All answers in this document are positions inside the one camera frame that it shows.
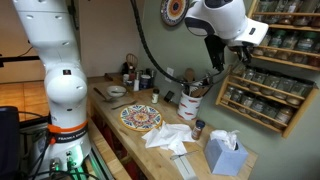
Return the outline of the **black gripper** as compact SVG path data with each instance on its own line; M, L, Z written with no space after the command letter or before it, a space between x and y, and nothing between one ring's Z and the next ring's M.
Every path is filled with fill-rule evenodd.
M251 62L251 54L247 46L227 46L223 40L216 35L209 35L204 39L204 41L209 53L212 67L218 72L222 72L224 70L224 50L226 47L230 51L235 52L242 63L249 64Z

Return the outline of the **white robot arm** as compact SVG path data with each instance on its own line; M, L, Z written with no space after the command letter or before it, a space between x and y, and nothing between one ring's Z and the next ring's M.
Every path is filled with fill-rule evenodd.
M48 163L56 158L67 169L79 166L89 154L91 145L87 133L86 77L103 69L120 69L118 50L109 43L102 44L99 37L105 19L113 29L122 27L122 15L133 11L127 22L142 28L136 0L124 9L109 8L94 11L87 3L80 5L80 34L75 34L71 0L12 0L27 38L35 48L45 69L45 92L49 105L48 131L54 135L36 162ZM262 42L268 25L245 15L243 0L194 0L182 13L182 21L194 35L210 40L210 58L214 67L222 68L225 48L233 48L248 60L244 49Z

